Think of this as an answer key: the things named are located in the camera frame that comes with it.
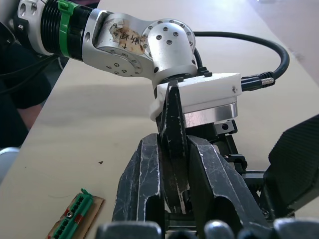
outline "black mechanical part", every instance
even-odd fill
[[[208,141],[217,141],[218,134],[213,123],[207,123],[190,127],[186,129],[186,135],[193,135],[200,138],[205,138]]]
[[[41,18],[41,39],[44,48],[56,55],[62,55],[59,41],[61,15],[58,0],[48,0]]]
[[[177,75],[165,78],[164,80],[160,82],[160,84],[165,84],[174,80],[177,80],[178,82],[183,82],[184,79],[191,78],[191,77],[192,77],[191,74],[177,74]],[[155,99],[158,97],[157,87],[155,87],[154,89],[154,96],[155,96]]]
[[[242,174],[248,166],[245,156],[242,154],[229,154],[225,159],[228,163],[234,164],[235,169],[239,174]]]
[[[112,221],[153,221],[164,229],[158,135],[143,138],[122,174]]]
[[[98,227],[95,239],[161,239],[161,229],[154,222],[113,222]]]
[[[196,231],[193,213],[165,213],[165,231]]]
[[[271,238],[279,239],[317,239],[319,222],[311,220],[278,219],[274,222]]]
[[[83,33],[92,9],[78,5],[70,16],[67,32],[69,57],[82,61]],[[62,55],[60,49],[60,21],[62,13],[58,0],[48,0],[41,18],[41,38],[44,48],[51,53]]]
[[[210,220],[227,223],[238,234],[243,227],[267,227],[264,215],[242,177],[205,139],[188,136],[189,185],[198,235]]]
[[[204,227],[205,239],[317,239],[319,222],[315,220],[277,219],[274,228],[253,225],[236,237],[226,223],[214,220]],[[95,239],[161,239],[161,229],[153,222],[113,222],[99,226]],[[196,239],[188,231],[173,232],[168,239]]]
[[[285,131],[269,154],[261,207],[285,217],[319,195],[319,115]]]
[[[74,8],[73,14],[72,16],[70,16],[67,35],[68,52],[71,58],[80,61],[83,61],[83,33],[86,26],[86,22],[91,14],[91,11],[91,8],[79,5]]]
[[[33,47],[31,46],[28,30],[29,30],[29,22],[22,18],[19,18],[16,14],[13,18],[13,25],[14,25],[14,34],[16,38],[19,40],[20,44],[32,51],[33,53],[37,54]]]
[[[0,22],[0,54],[2,54],[13,42],[13,35],[9,29]]]
[[[182,193],[189,189],[187,180],[188,150],[184,128],[184,117],[178,89],[178,80],[170,81],[168,84],[159,131],[160,145],[163,150],[166,150],[169,157],[173,170],[173,181],[176,182],[177,186],[180,206],[182,211],[185,212],[185,204]],[[166,186],[169,186],[168,184],[171,182],[172,180],[170,178],[164,178],[165,188]]]

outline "white table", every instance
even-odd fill
[[[278,41],[244,0],[102,0],[100,8],[145,20],[171,17],[196,31]],[[213,72],[249,75],[279,63],[271,50],[238,40],[197,39],[197,48]],[[0,187],[0,238],[44,238],[81,188],[106,199],[87,236],[94,238],[96,227],[111,220],[118,180],[139,140],[157,131],[148,118],[153,99],[147,79],[126,79],[71,60]],[[316,84],[294,58],[275,86],[241,95],[234,137],[249,169],[266,169],[281,133],[318,114],[318,101]],[[301,214],[318,216],[315,203]]]

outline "green connector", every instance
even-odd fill
[[[76,197],[75,202],[66,211],[65,218],[53,233],[52,239],[71,239],[80,222],[93,204],[93,197],[85,189],[81,189],[81,194]]]

